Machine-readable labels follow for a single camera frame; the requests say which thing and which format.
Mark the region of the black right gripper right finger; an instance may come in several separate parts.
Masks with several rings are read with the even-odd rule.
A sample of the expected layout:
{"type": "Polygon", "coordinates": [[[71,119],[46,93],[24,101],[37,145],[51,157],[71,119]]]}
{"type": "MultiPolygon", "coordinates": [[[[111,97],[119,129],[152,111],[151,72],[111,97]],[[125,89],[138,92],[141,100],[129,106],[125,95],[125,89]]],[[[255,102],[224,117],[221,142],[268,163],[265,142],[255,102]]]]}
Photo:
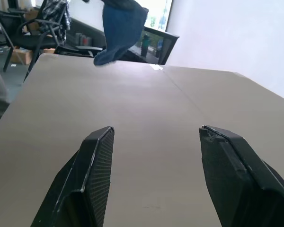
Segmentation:
{"type": "Polygon", "coordinates": [[[284,227],[284,179],[231,131],[199,128],[206,186],[223,227],[284,227]]]}

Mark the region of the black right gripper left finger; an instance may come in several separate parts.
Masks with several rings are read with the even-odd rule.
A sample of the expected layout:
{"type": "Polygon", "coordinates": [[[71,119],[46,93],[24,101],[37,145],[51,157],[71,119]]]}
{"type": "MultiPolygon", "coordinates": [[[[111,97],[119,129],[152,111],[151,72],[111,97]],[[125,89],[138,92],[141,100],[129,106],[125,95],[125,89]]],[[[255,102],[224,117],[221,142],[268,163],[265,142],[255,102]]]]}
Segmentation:
{"type": "Polygon", "coordinates": [[[33,227],[101,227],[104,224],[113,157],[112,126],[87,136],[54,178],[33,227]]]}

